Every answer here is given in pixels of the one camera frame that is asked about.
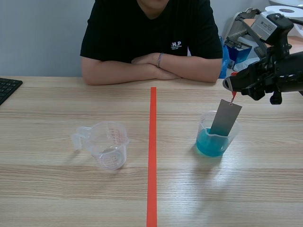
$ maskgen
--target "empty measuring cup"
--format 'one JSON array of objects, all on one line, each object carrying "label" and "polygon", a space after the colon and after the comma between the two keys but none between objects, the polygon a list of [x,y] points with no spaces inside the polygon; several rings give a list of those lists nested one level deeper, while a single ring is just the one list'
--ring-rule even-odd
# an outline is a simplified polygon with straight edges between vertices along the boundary
[{"label": "empty measuring cup", "polygon": [[79,127],[71,139],[76,150],[84,145],[101,168],[115,170],[126,161],[129,139],[125,127],[119,123],[100,122],[91,128]]},{"label": "empty measuring cup", "polygon": [[240,124],[236,121],[228,136],[210,134],[210,129],[216,114],[217,111],[210,111],[201,116],[196,140],[199,151],[211,157],[221,156],[241,129]]}]

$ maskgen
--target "keyboard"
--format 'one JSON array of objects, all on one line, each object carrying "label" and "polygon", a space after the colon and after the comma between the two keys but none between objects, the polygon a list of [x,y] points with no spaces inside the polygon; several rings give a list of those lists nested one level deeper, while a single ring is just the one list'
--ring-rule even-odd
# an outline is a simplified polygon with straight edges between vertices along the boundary
[{"label": "keyboard", "polygon": [[16,91],[22,83],[20,80],[0,78],[0,105]]}]

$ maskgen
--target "clear plastic measuring cup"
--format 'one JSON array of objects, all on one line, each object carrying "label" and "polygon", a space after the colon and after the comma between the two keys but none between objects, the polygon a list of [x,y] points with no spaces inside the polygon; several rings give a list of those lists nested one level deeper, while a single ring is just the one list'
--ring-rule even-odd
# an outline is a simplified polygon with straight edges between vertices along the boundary
[{"label": "clear plastic measuring cup", "polygon": [[91,128],[79,127],[71,139],[76,150],[82,149],[83,144],[101,168],[115,170],[126,161],[129,139],[125,127],[117,122],[100,122]]},{"label": "clear plastic measuring cup", "polygon": [[210,134],[216,114],[217,111],[209,111],[201,116],[197,136],[197,148],[201,153],[211,157],[221,156],[241,129],[241,125],[236,121],[228,136]]}]

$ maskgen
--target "hand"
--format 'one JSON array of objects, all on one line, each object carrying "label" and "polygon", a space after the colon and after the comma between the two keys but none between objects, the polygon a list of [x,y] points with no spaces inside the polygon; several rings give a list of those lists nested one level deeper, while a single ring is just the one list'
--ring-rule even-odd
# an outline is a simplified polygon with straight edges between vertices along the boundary
[{"label": "hand", "polygon": [[172,79],[180,79],[181,77],[177,76],[172,72],[168,72],[166,70],[156,68],[156,79],[162,80],[172,80]]},{"label": "hand", "polygon": [[157,66],[159,53],[150,53],[132,60],[132,64],[151,64]]}]

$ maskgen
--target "blue bag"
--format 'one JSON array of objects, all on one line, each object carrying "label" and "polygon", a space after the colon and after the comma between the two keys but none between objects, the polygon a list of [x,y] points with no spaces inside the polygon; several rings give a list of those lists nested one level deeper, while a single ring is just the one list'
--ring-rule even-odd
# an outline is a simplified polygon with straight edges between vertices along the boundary
[{"label": "blue bag", "polygon": [[229,53],[226,45],[223,45],[223,39],[220,37],[221,44],[222,44],[222,49],[223,49],[223,63],[222,63],[222,70],[219,76],[219,79],[225,79],[226,78],[226,72],[227,72],[227,67],[230,61],[229,58]]}]

